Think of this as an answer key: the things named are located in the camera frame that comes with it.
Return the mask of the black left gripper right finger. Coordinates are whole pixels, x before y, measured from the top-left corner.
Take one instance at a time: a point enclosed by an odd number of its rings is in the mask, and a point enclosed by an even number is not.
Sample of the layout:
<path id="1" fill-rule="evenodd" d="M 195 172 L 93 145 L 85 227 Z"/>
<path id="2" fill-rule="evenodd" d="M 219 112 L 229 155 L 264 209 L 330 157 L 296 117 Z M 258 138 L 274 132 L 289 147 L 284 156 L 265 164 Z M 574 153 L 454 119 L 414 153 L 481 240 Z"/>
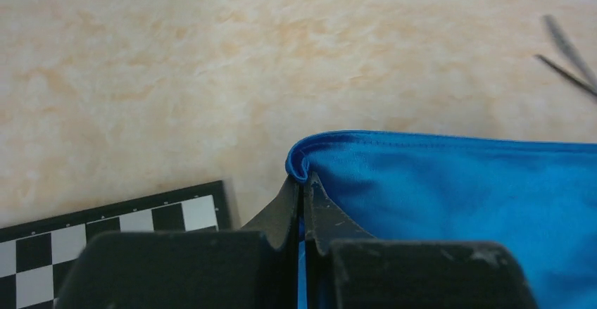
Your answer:
<path id="1" fill-rule="evenodd" d="M 488 241 L 372 236 L 312 174 L 304 189 L 309 308 L 535 308 L 522 268 Z"/>

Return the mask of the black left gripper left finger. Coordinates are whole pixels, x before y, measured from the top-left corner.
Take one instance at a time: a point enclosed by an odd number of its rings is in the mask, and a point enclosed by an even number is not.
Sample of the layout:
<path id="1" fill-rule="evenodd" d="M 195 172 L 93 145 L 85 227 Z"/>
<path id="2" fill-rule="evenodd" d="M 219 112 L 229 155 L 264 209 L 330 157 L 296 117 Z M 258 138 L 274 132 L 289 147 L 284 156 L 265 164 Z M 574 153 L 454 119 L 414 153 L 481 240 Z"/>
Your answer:
<path id="1" fill-rule="evenodd" d="M 117 308 L 295 308 L 300 187 L 284 181 L 238 230 L 183 232 L 173 240 L 171 280 L 160 293 L 141 283 Z"/>

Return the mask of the blue satin napkin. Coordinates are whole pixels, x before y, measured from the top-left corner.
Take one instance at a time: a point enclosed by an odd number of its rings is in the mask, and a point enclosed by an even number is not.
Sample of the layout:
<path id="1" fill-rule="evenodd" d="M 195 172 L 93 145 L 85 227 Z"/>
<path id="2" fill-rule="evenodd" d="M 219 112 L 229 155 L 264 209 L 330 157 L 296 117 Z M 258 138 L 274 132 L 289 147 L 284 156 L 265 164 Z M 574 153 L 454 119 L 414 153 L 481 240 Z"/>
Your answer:
<path id="1" fill-rule="evenodd" d="M 496 241 L 540 308 L 596 307 L 596 145 L 374 131 L 295 144 L 286 170 L 381 239 Z"/>

